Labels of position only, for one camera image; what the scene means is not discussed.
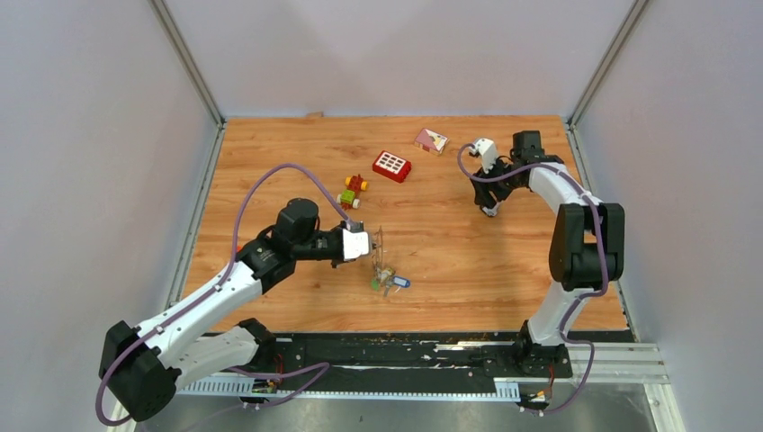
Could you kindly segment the bunch of coloured keys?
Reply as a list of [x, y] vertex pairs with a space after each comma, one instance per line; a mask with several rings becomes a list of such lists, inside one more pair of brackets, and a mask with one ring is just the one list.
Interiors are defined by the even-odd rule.
[[392, 267], [376, 267], [371, 287], [374, 291], [382, 293], [384, 297], [388, 297], [391, 293], [410, 288], [411, 281], [398, 275]]

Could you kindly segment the large clear keyring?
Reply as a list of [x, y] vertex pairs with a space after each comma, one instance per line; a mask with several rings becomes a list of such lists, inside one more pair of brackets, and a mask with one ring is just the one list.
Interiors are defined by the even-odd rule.
[[374, 233], [372, 237], [372, 251], [371, 251], [371, 257], [372, 257], [372, 264], [373, 264], [373, 271], [374, 275], [377, 275], [383, 268], [383, 229], [382, 226], [380, 226]]

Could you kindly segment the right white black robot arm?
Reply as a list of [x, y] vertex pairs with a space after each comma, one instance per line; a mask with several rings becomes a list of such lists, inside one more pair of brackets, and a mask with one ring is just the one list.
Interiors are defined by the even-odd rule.
[[585, 189], [563, 160], [547, 153], [537, 130], [513, 136], [507, 155], [479, 138], [463, 151], [480, 161], [468, 178], [474, 202], [489, 217], [517, 189], [540, 196], [554, 212], [549, 249], [552, 283], [539, 310], [520, 329], [512, 362], [525, 375], [550, 374], [567, 360], [570, 326], [587, 302], [604, 295], [624, 270], [624, 208]]

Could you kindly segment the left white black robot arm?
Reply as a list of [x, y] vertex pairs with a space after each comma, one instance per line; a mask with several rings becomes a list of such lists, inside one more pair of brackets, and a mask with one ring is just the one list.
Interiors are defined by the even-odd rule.
[[300, 261], [333, 267], [370, 255], [376, 244], [360, 222], [319, 227], [319, 207], [295, 198], [274, 222], [234, 255], [191, 295], [132, 327], [125, 321], [105, 334], [97, 395], [111, 392], [142, 422], [158, 414], [186, 385], [218, 371], [248, 365], [268, 370], [275, 360], [274, 336], [257, 319], [245, 319], [216, 337], [205, 332], [232, 311], [291, 276]]

